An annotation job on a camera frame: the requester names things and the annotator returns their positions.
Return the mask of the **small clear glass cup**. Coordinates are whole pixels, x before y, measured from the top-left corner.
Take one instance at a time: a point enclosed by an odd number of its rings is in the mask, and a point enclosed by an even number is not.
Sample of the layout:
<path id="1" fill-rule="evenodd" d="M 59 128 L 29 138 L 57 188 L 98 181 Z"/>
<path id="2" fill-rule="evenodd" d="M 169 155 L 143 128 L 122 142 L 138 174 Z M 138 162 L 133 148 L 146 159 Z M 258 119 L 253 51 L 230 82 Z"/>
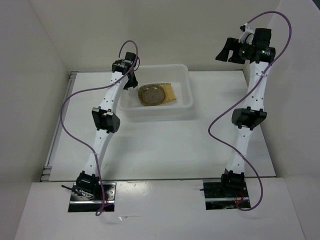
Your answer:
<path id="1" fill-rule="evenodd" d="M 128 101 L 128 106 L 130 108 L 138 108 L 141 106 L 141 102 L 138 99 L 130 99 Z"/>
<path id="2" fill-rule="evenodd" d="M 128 93 L 129 93 L 131 98 L 137 98 L 138 97 L 138 89 L 137 88 L 130 89 Z"/>

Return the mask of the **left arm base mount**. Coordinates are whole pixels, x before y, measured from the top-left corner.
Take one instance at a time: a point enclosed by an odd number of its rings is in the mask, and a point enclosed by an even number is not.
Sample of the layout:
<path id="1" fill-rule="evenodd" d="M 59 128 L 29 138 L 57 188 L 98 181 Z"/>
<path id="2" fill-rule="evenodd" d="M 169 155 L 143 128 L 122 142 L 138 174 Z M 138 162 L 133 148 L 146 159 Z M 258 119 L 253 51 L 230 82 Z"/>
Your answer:
<path id="1" fill-rule="evenodd" d="M 103 183 L 105 195 L 104 212 L 113 212 L 115 210 L 116 186 L 115 182 Z M 102 206 L 103 194 L 100 187 L 98 187 L 96 193 L 87 193 L 80 190 L 75 183 L 73 183 L 72 187 L 63 184 L 61 187 L 71 192 L 68 206 L 69 213 L 96 212 Z"/>

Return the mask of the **clear glass plate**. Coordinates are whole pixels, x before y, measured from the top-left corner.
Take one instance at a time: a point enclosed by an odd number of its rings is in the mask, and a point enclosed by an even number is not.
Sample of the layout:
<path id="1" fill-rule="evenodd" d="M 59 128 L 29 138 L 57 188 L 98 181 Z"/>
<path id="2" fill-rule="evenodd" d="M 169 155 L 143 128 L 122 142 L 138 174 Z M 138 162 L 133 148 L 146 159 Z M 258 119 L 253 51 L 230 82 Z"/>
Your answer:
<path id="1" fill-rule="evenodd" d="M 138 99 L 143 106 L 157 106 L 164 102 L 166 93 L 162 86 L 142 86 L 138 89 Z"/>

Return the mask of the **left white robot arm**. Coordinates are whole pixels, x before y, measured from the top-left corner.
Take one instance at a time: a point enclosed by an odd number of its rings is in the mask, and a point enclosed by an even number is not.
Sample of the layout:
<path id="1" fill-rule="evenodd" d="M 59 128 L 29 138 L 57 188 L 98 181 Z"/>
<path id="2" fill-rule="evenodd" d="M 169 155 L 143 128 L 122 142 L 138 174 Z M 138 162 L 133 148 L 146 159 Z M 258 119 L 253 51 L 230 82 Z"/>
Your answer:
<path id="1" fill-rule="evenodd" d="M 77 190 L 88 200 L 104 199 L 102 197 L 99 171 L 107 146 L 114 133 L 120 128 L 121 121 L 116 115 L 116 109 L 122 90 L 138 86 L 134 72 L 137 60 L 135 53 L 127 52 L 123 59 L 116 60 L 112 64 L 111 87 L 106 90 L 100 105 L 94 107 L 91 111 L 96 128 L 93 143 L 94 152 L 89 155 L 83 171 L 76 179 Z"/>

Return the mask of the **bamboo woven tray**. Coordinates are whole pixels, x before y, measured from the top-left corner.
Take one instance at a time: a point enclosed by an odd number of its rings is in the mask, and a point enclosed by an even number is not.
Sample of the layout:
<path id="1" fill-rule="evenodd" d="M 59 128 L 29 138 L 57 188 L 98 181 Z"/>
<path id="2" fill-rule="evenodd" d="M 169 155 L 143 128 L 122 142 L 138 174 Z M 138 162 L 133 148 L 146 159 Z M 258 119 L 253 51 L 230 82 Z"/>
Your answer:
<path id="1" fill-rule="evenodd" d="M 160 105 L 175 101 L 177 99 L 176 96 L 175 96 L 175 93 L 173 91 L 171 83 L 151 83 L 151 84 L 146 84 L 146 85 L 143 85 L 143 86 L 148 86 L 148 87 L 150 87 L 150 86 L 161 86 L 161 87 L 164 88 L 166 97 L 165 97 L 164 102 L 162 104 L 160 104 Z"/>

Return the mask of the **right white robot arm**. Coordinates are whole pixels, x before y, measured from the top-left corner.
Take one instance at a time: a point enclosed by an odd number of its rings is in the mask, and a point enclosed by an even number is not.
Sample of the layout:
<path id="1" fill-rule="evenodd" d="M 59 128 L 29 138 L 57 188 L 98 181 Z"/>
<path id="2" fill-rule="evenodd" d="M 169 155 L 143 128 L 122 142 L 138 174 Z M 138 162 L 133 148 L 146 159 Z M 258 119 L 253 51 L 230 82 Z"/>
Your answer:
<path id="1" fill-rule="evenodd" d="M 221 53 L 216 57 L 219 61 L 244 64 L 249 61 L 250 78 L 248 97 L 232 112 L 231 122 L 237 127 L 234 143 L 235 154 L 227 164 L 221 176 L 219 191 L 225 197 L 242 191 L 245 187 L 245 161 L 249 141 L 254 128 L 267 117 L 264 110 L 264 95 L 268 80 L 270 63 L 274 60 L 276 50 L 270 47 L 272 32 L 268 28 L 241 26 L 239 39 L 229 37 Z"/>

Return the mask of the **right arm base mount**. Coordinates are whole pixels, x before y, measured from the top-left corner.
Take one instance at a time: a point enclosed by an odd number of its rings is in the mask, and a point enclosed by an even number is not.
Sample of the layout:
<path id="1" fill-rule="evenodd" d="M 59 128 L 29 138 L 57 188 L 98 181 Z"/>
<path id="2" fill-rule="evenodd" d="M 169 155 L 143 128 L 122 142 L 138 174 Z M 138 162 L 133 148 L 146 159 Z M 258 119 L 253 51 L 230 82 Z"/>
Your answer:
<path id="1" fill-rule="evenodd" d="M 222 190 L 221 181 L 218 179 L 204 179 L 203 187 L 206 210 L 231 210 L 237 209 L 237 204 L 242 209 L 251 208 L 247 185 L 237 190 Z"/>

